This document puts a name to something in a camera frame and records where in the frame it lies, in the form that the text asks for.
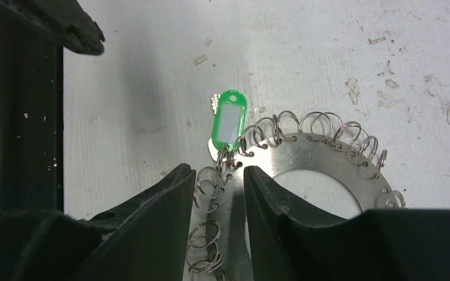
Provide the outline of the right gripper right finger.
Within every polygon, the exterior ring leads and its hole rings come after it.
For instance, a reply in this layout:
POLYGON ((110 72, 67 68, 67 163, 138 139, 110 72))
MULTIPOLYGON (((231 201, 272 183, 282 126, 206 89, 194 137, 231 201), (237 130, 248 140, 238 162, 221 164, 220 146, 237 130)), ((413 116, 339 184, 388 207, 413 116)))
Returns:
POLYGON ((450 280, 450 210, 368 210, 346 220, 244 170, 255 280, 450 280))

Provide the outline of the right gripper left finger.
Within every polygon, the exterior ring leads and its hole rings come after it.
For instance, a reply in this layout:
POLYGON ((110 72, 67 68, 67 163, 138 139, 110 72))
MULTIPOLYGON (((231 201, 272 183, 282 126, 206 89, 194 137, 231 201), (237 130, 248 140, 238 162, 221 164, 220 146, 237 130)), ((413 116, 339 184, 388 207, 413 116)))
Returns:
POLYGON ((195 177, 179 164, 90 220, 0 211, 0 280, 181 280, 195 177))

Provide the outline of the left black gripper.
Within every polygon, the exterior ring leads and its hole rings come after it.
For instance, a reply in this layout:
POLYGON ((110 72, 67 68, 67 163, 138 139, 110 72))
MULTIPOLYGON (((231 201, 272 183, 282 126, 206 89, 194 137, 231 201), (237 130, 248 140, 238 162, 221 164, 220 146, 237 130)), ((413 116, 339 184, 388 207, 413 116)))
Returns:
POLYGON ((79 1, 0 1, 0 210, 63 211, 63 52, 104 40, 79 1))

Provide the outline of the silver keyring disc with rings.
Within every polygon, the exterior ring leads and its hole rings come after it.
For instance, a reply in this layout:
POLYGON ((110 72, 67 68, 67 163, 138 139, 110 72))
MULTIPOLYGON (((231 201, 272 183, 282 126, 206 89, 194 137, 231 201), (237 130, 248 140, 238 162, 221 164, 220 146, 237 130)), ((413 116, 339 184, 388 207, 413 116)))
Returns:
POLYGON ((296 171, 341 184, 356 210, 405 208, 404 196, 383 176, 388 151, 356 121, 333 112, 303 117, 282 111, 246 127, 233 144, 209 145, 213 164, 196 176, 193 202, 205 220, 191 229, 186 263, 190 280, 250 280, 253 276, 244 170, 257 166, 277 177, 296 171))

